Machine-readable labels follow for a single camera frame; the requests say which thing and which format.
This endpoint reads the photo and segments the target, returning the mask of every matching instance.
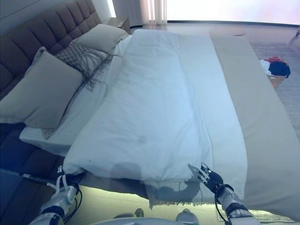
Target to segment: curtain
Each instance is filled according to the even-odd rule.
[[[140,0],[143,24],[167,24],[167,0]]]

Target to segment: pillow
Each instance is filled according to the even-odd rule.
[[[26,76],[0,101],[0,122],[56,128],[82,81],[79,71],[43,51]]]
[[[98,24],[89,32],[79,37],[75,42],[97,51],[111,54],[115,46],[128,36],[126,31],[120,28]]]
[[[93,76],[108,55],[74,42],[55,56],[81,72],[83,83],[88,83],[92,89],[95,84]]]

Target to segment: gray headboard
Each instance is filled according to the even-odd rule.
[[[101,23],[91,0],[63,3],[1,37],[0,100],[23,78],[38,48],[57,53]]]

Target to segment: red clothing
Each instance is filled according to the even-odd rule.
[[[266,61],[268,61],[269,63],[273,63],[273,62],[284,62],[282,59],[280,59],[278,56],[273,56],[270,57],[268,59],[264,59]]]

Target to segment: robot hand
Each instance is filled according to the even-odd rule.
[[[199,171],[198,179],[202,182],[212,193],[215,194],[215,205],[220,214],[217,202],[222,205],[228,221],[225,221],[223,216],[221,218],[226,225],[260,225],[260,222],[248,211],[247,207],[241,202],[239,197],[234,193],[234,189],[223,183],[221,176],[202,163]]]
[[[64,224],[63,218],[67,215],[75,201],[76,195],[80,192],[78,183],[82,179],[82,174],[77,176],[65,175],[62,172],[62,167],[59,167],[58,173],[60,175],[57,178],[56,185],[47,183],[48,186],[56,190],[55,193],[51,199],[42,206],[40,215],[32,221],[30,225]]]

